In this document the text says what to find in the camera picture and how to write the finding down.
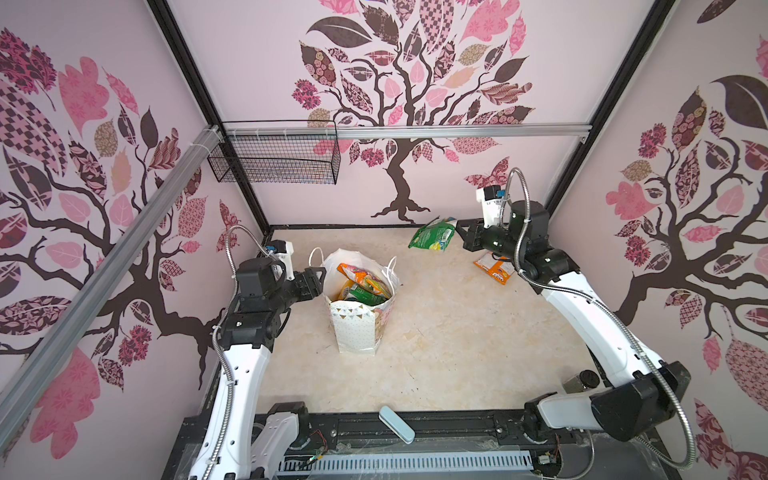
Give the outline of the orange Fox's fruits candy bag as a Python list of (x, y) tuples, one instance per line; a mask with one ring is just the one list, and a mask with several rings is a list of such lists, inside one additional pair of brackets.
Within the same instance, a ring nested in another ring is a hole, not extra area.
[(474, 261), (474, 265), (501, 285), (506, 285), (516, 273), (511, 261), (504, 257), (497, 257), (491, 252), (484, 253)]

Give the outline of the yellow-green Fox's candy bag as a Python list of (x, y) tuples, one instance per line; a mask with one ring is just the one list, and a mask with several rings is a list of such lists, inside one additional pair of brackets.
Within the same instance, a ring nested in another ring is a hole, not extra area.
[(356, 283), (348, 285), (342, 290), (341, 299), (343, 301), (358, 302), (371, 307), (381, 305), (387, 301), (386, 297), (369, 292)]

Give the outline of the white patterned paper bag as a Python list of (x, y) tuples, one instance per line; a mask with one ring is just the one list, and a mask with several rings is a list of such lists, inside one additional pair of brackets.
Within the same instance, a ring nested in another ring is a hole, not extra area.
[[(343, 301), (342, 290), (353, 284), (337, 271), (340, 263), (347, 263), (371, 271), (388, 285), (392, 296), (378, 306), (367, 306), (354, 301)], [(385, 326), (394, 310), (401, 281), (395, 272), (397, 258), (392, 257), (385, 266), (359, 251), (338, 249), (330, 255), (321, 248), (314, 248), (309, 254), (311, 267), (324, 267), (324, 299), (333, 326), (338, 349), (342, 353), (373, 355), (383, 338)]]

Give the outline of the green Fox's candy bag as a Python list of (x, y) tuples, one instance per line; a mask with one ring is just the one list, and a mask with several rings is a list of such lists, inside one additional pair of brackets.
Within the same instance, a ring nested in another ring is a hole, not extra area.
[(457, 220), (453, 217), (435, 218), (416, 231), (408, 247), (439, 252), (445, 251), (456, 232), (456, 225)]

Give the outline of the Fox's fruits oval candy bag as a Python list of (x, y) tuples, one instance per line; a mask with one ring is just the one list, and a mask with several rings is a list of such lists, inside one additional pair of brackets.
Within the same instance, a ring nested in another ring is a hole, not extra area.
[(386, 282), (369, 270), (347, 263), (340, 263), (337, 266), (337, 271), (369, 293), (387, 299), (392, 296)]

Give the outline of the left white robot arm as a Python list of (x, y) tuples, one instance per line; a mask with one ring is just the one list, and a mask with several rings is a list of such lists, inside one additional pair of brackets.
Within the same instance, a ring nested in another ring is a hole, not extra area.
[(325, 276), (323, 267), (291, 272), (267, 256), (234, 270), (233, 298), (213, 333), (222, 374), (189, 479), (271, 479), (289, 447), (307, 435), (302, 402), (270, 413), (257, 435), (253, 429), (263, 377), (291, 307), (319, 297)]

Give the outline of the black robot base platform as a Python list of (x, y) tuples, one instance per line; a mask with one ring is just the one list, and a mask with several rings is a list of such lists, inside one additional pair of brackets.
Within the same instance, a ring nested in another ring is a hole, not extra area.
[(533, 471), (287, 476), (276, 479), (678, 479), (645, 446), (619, 442), (600, 432), (553, 430), (539, 442), (524, 432), (521, 410), (403, 412), (415, 431), (403, 443), (377, 413), (311, 413), (307, 435), (284, 459), (308, 464), (325, 455), (528, 451)]

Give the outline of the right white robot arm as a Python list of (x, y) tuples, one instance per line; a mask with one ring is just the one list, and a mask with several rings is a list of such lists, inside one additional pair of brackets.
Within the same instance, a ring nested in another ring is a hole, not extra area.
[(537, 202), (513, 203), (507, 225), (463, 220), (457, 231), (468, 251), (486, 250), (512, 265), (584, 341), (605, 388), (597, 393), (550, 393), (525, 405), (527, 435), (540, 441), (553, 430), (604, 432), (615, 440), (639, 438), (677, 418), (687, 441), (691, 422), (682, 398), (691, 375), (641, 342), (599, 299), (570, 256), (552, 247), (549, 214)]

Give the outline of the light blue oblong object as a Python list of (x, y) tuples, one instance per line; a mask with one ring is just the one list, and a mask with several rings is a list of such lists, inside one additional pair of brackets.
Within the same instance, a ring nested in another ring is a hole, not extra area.
[(416, 436), (414, 429), (389, 406), (383, 406), (378, 412), (378, 417), (403, 443), (413, 443)]

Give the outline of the aluminium rail back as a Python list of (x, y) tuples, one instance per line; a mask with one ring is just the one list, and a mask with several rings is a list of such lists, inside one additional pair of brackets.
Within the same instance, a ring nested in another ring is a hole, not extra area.
[(258, 127), (230, 124), (225, 132), (231, 137), (314, 136), (343, 140), (411, 139), (411, 138), (511, 138), (511, 137), (577, 137), (586, 138), (592, 127), (578, 123), (514, 124), (514, 125), (448, 125), (448, 126), (384, 126), (384, 127)]

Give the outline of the aluminium rail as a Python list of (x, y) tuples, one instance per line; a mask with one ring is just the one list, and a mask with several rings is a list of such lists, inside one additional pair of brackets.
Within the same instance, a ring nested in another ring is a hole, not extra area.
[(577, 137), (586, 138), (592, 127), (578, 123), (514, 124), (514, 125), (448, 125), (448, 126), (384, 126), (384, 127), (258, 127), (230, 124), (225, 132), (231, 137), (314, 136), (343, 140), (411, 139), (411, 138), (511, 138), (511, 137)]
[(221, 140), (222, 128), (209, 125), (190, 143), (179, 164), (171, 170), (102, 266), (75, 295), (60, 320), (1, 392), (2, 447), (13, 439), (143, 246), (149, 242), (164, 215), (170, 212), (175, 199)]

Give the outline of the aluminium rail left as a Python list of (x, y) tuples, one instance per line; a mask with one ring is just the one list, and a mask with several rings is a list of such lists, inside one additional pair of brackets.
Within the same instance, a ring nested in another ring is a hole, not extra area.
[(75, 295), (60, 320), (1, 392), (2, 447), (13, 439), (143, 246), (149, 242), (164, 215), (170, 212), (175, 199), (221, 140), (222, 128), (209, 125), (190, 143), (179, 164), (171, 170), (102, 266)]

